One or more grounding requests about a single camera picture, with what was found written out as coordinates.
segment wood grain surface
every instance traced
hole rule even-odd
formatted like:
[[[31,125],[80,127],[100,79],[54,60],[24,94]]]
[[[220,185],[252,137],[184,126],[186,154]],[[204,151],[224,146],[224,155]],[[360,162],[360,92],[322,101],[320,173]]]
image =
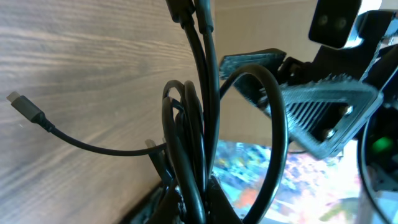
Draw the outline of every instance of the wood grain surface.
[[[132,150],[161,142],[172,79],[200,89],[164,0],[0,0],[0,223],[115,223],[159,181],[148,156],[94,154],[46,133],[10,92],[74,138]]]

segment wooden table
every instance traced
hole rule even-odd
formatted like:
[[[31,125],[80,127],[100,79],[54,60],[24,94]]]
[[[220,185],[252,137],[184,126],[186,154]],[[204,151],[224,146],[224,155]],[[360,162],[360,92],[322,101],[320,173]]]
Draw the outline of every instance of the wooden table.
[[[160,180],[148,156],[103,156],[46,133],[10,92],[74,138],[131,150],[161,143],[172,79],[200,89],[164,0],[0,0],[0,223],[115,223]]]

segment beige wall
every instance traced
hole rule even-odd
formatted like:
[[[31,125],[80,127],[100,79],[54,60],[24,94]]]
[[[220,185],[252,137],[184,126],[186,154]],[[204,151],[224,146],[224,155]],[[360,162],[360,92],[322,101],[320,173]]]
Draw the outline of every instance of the beige wall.
[[[278,48],[302,61],[313,60],[319,45],[308,32],[317,0],[216,0],[218,59]],[[384,0],[382,8],[398,8]],[[231,89],[221,102],[220,139],[271,145],[271,121]]]

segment connector metal tip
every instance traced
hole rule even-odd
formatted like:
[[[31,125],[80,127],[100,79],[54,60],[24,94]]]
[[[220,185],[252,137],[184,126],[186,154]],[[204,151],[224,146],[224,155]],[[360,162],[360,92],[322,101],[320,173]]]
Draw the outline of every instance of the connector metal tip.
[[[20,97],[20,94],[16,91],[13,91],[10,95],[7,96],[7,100],[12,103],[14,102],[14,100],[18,99],[18,97]]]

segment wooden surface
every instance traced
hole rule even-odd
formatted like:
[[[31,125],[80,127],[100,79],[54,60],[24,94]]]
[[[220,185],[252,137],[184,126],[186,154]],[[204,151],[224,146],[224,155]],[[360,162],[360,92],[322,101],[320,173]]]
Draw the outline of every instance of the wooden surface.
[[[159,178],[148,156],[65,144],[14,110],[28,96],[84,142],[160,143],[168,80],[198,78],[164,0],[0,0],[0,223],[115,223]]]

